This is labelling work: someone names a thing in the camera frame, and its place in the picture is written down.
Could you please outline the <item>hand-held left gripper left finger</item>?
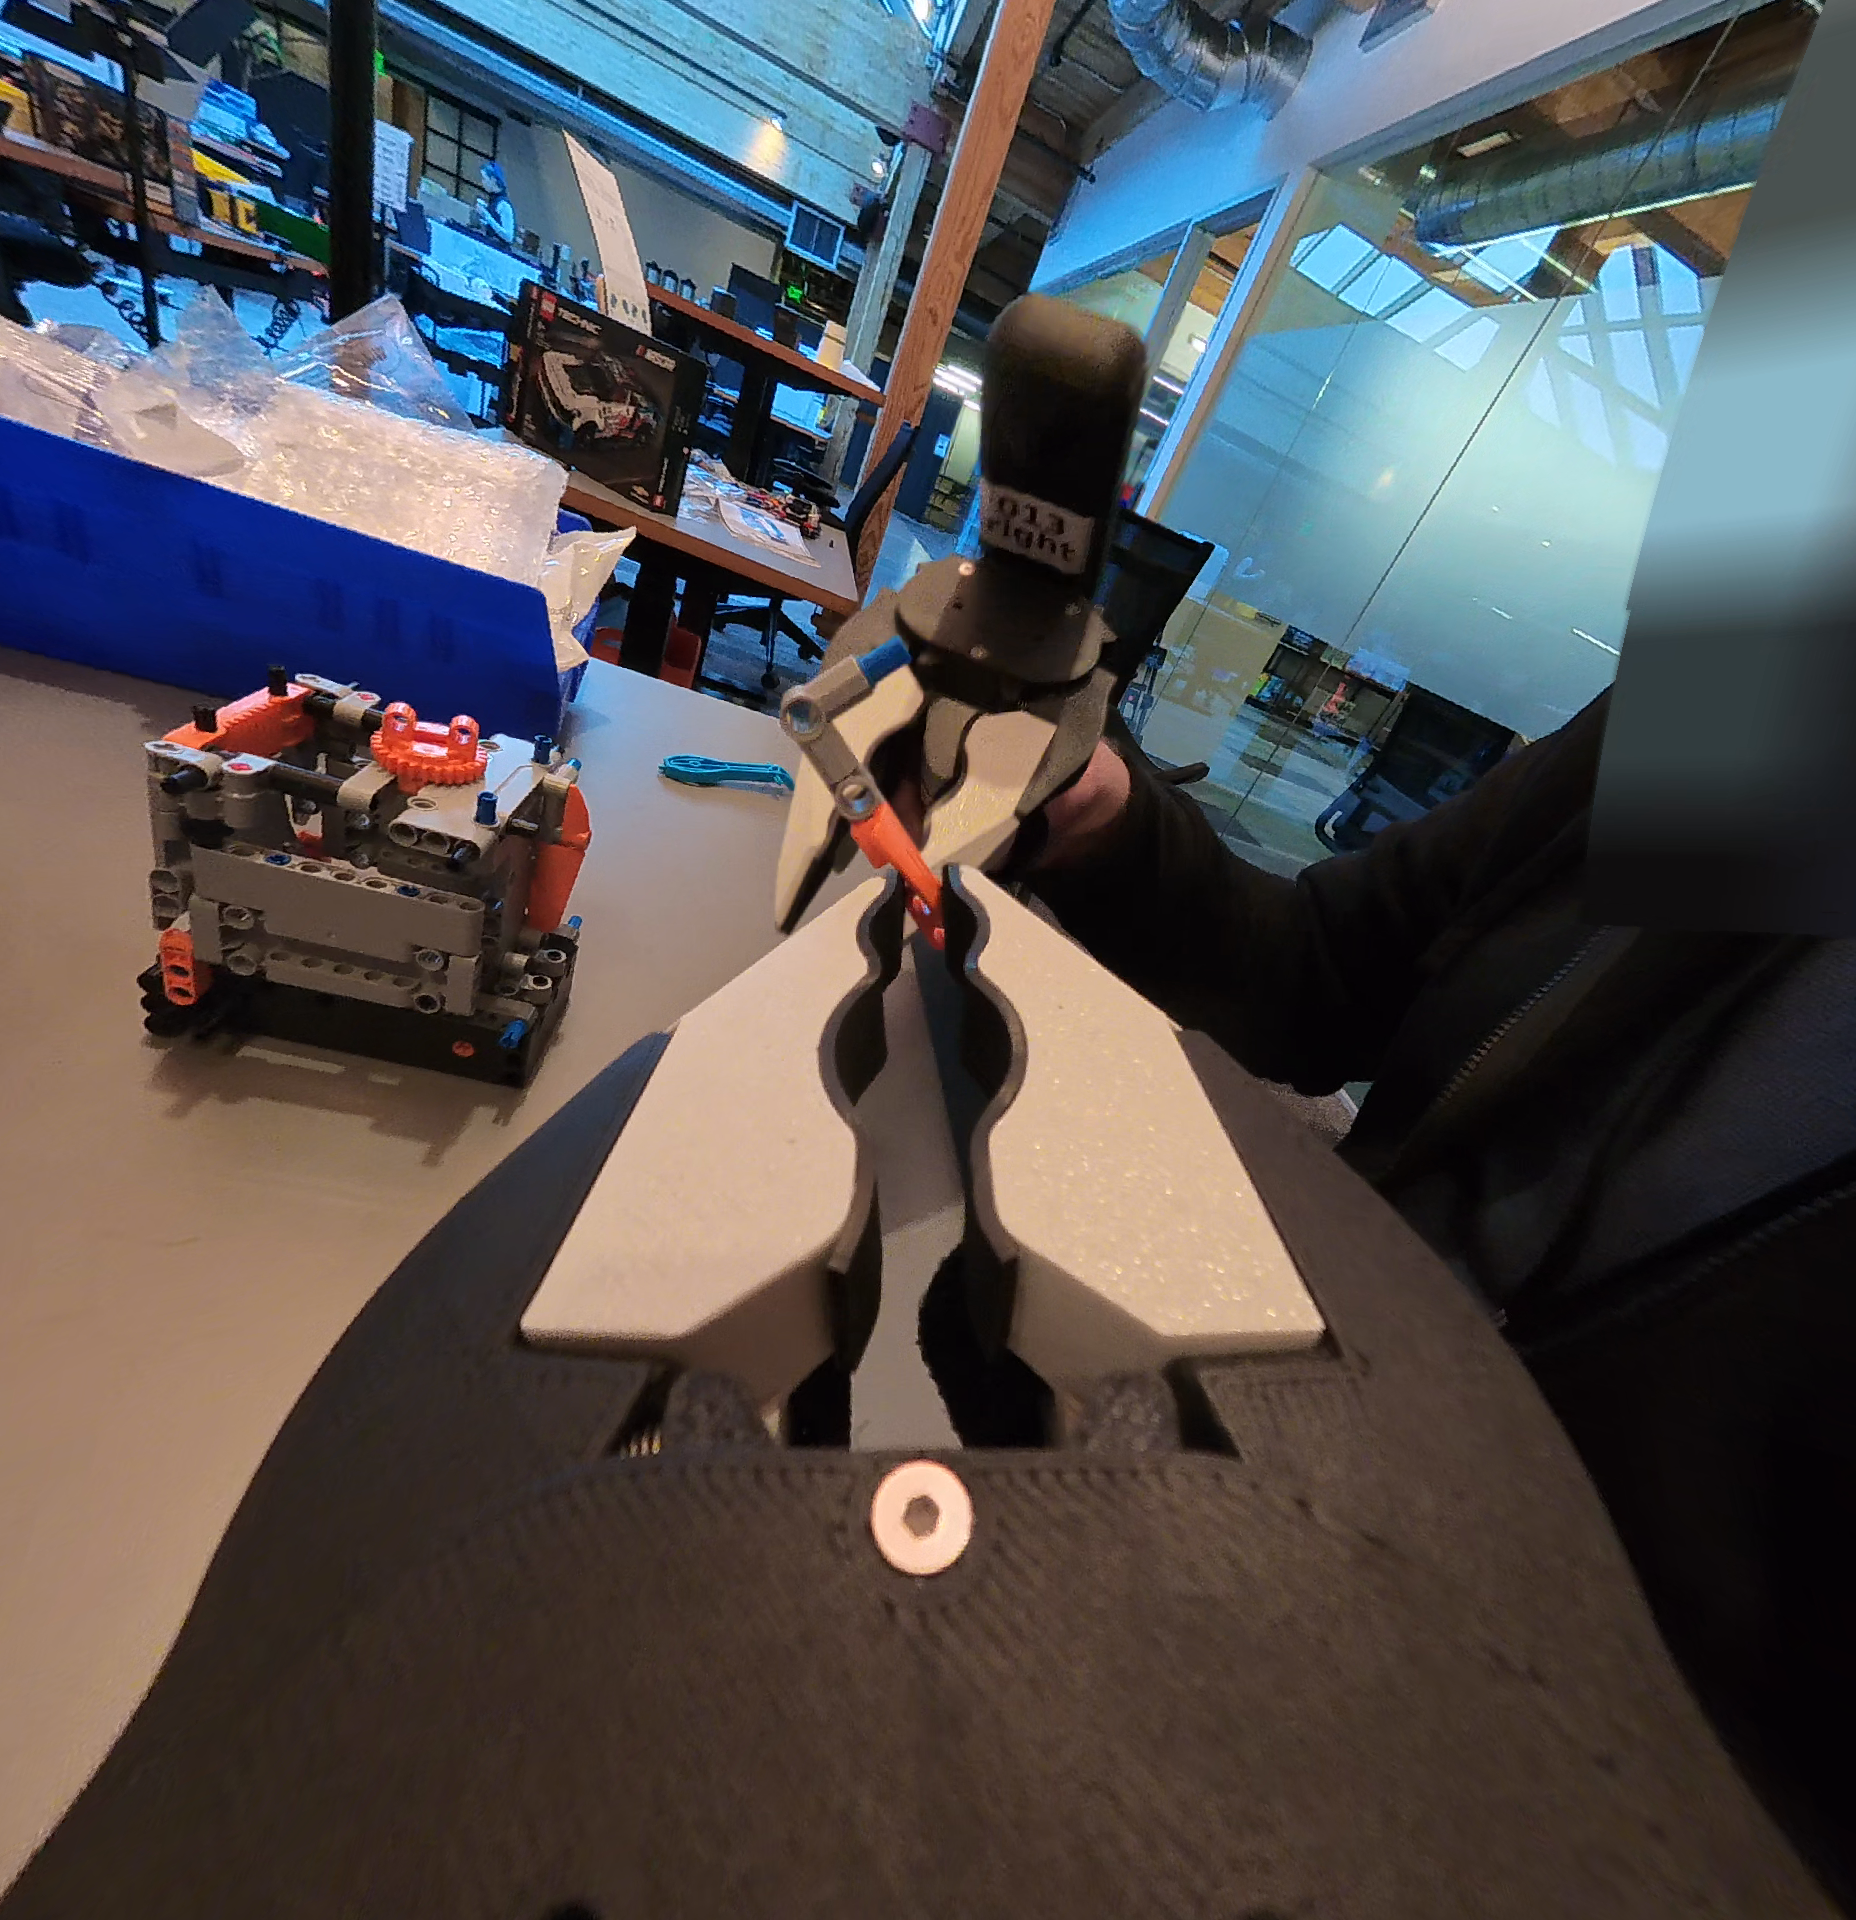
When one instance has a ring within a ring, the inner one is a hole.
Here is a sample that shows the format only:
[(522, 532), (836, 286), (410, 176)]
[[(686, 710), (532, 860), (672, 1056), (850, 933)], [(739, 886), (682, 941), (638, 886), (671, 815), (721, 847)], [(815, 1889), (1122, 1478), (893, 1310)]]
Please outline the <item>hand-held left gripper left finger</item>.
[(519, 1324), (533, 1351), (726, 1375), (845, 1447), (882, 1292), (855, 1108), (888, 1059), (893, 884), (676, 1022)]

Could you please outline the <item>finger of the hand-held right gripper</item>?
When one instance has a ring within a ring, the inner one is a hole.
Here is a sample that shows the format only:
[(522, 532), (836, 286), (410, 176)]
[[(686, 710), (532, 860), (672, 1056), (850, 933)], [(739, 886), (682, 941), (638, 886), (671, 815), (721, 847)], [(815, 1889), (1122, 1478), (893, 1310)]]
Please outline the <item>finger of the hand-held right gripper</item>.
[(817, 740), (790, 740), (799, 767), (774, 880), (774, 925), (780, 933), (794, 930), (851, 841), (850, 819), (835, 804), (836, 782), (865, 774), (880, 790), (868, 754), (911, 723), (923, 705), (923, 687), (907, 666), (870, 685), (868, 696)]
[(917, 791), (920, 852), (935, 874), (1005, 855), (1056, 733), (1056, 719), (1028, 708), (927, 705)]

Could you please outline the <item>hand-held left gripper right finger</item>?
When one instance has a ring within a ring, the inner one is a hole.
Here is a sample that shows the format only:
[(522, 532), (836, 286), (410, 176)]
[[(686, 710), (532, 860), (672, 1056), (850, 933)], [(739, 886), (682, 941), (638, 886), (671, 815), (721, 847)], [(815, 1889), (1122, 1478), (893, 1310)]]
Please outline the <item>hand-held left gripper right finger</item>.
[(918, 980), (963, 1228), (918, 1339), (965, 1447), (1068, 1426), (1203, 1447), (1196, 1371), (1325, 1352), (1325, 1316), (1157, 1007), (975, 869)]

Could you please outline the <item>orange pointed plastic piece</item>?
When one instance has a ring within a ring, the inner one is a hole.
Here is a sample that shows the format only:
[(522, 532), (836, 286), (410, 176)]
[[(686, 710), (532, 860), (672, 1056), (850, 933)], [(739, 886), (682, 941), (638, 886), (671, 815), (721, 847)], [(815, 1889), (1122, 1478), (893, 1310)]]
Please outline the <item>orange pointed plastic piece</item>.
[(910, 897), (910, 913), (927, 944), (945, 950), (941, 880), (932, 870), (910, 828), (891, 801), (868, 804), (854, 822), (850, 836), (878, 869), (898, 874)]

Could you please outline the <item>person's right forearm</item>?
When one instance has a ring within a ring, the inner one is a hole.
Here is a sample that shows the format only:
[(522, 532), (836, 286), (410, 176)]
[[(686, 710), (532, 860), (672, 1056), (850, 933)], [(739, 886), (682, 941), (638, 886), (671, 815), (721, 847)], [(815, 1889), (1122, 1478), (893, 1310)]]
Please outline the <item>person's right forearm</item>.
[(1613, 696), (1465, 794), (1294, 877), (1238, 857), (1134, 747), (1120, 826), (1026, 874), (1061, 926), (1183, 1027), (1304, 1094), (1438, 1088), (1596, 939), (1588, 810)]

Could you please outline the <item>person's right hand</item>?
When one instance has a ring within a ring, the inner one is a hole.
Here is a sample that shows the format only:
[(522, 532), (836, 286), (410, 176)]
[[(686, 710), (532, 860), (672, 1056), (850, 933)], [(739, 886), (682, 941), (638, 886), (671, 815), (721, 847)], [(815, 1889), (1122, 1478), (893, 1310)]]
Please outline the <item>person's right hand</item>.
[(1024, 822), (1013, 844), (1018, 869), (1033, 874), (1089, 857), (1120, 826), (1129, 800), (1129, 764), (1100, 740), (1071, 782)]

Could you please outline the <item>black mesh office chair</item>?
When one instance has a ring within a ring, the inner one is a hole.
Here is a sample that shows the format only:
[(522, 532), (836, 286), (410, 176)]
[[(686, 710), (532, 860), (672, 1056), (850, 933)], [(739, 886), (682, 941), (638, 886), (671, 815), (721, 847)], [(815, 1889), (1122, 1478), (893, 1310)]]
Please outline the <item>black mesh office chair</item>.
[(1098, 594), (1098, 612), (1108, 625), (1100, 664), (1112, 676), (1112, 705), (1126, 696), (1142, 664), (1159, 655), (1169, 615), (1211, 554), (1211, 541), (1171, 532), (1131, 507), (1119, 509)]

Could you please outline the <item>black toy car box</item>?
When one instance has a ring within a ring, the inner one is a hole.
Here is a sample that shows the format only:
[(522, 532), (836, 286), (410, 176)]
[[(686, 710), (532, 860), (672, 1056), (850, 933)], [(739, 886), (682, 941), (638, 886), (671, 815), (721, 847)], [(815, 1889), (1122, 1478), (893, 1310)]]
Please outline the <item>black toy car box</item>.
[(671, 515), (706, 383), (697, 355), (528, 284), (508, 327), (498, 418), (533, 451)]

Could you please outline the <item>toy building-block model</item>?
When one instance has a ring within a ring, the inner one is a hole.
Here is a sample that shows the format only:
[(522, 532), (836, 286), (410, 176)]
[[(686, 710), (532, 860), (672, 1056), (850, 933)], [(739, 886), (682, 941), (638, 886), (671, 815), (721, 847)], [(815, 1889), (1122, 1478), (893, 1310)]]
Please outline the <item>toy building-block model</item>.
[(526, 1088), (589, 844), (557, 738), (282, 668), (144, 744), (150, 1039), (274, 1039)]

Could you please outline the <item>white paper sheet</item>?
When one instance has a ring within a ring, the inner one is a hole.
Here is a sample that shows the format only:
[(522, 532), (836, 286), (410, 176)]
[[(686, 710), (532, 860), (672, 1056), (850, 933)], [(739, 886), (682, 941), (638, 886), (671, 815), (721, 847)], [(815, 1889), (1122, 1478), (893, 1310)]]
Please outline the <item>white paper sheet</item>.
[(612, 169), (575, 134), (565, 131), (564, 141), (600, 266), (595, 279), (597, 307), (628, 329), (651, 334), (650, 279), (643, 274), (643, 258), (628, 225), (621, 186)]

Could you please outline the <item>crumpled clear plastic bags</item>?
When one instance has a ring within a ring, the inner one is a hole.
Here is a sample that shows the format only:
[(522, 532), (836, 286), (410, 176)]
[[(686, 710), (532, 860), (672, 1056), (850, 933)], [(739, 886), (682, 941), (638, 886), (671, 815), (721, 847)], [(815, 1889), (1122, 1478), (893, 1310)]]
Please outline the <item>crumpled clear plastic bags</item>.
[(160, 349), (0, 315), (0, 418), (536, 587), (558, 672), (633, 541), (557, 532), (565, 473), (474, 426), (395, 298), (274, 357), (211, 291)]

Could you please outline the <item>black pole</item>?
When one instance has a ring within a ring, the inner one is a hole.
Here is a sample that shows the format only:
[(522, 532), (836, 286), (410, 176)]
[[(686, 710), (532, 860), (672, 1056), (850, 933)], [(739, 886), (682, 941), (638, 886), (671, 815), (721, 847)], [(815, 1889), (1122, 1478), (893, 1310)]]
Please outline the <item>black pole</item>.
[(329, 2), (332, 102), (332, 319), (365, 307), (379, 292), (379, 241), (372, 198), (377, 127), (377, 7)]

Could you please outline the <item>storage shelf rack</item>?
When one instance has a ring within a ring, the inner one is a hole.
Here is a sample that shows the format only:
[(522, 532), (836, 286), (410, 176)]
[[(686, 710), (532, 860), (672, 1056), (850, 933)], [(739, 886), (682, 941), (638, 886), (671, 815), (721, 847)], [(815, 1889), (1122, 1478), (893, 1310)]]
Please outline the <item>storage shelf rack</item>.
[[(322, 162), (326, 106), (253, 5), (0, 5), (0, 313), (28, 286), (94, 286), (150, 346), (161, 287), (189, 281), (297, 311), (325, 298), (325, 227), (282, 201)], [(312, 135), (260, 82), (289, 79)]]

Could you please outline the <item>slim wooden post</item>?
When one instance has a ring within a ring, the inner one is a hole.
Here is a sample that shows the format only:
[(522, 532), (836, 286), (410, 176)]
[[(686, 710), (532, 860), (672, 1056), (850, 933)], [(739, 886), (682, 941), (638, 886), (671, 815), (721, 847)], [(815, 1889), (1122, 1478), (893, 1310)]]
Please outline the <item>slim wooden post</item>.
[(870, 467), (880, 467), (906, 423), (923, 420), (1053, 10), (1056, 2), (995, 9), (870, 433)]

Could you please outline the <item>silver ventilation duct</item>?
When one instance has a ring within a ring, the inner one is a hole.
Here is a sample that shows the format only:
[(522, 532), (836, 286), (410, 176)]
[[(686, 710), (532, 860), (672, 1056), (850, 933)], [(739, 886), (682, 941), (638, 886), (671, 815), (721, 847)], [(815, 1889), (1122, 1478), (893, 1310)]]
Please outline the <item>silver ventilation duct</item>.
[(1219, 19), (1196, 2), (1108, 2), (1108, 13), (1139, 76), (1200, 111), (1279, 111), (1313, 49), (1274, 17)]

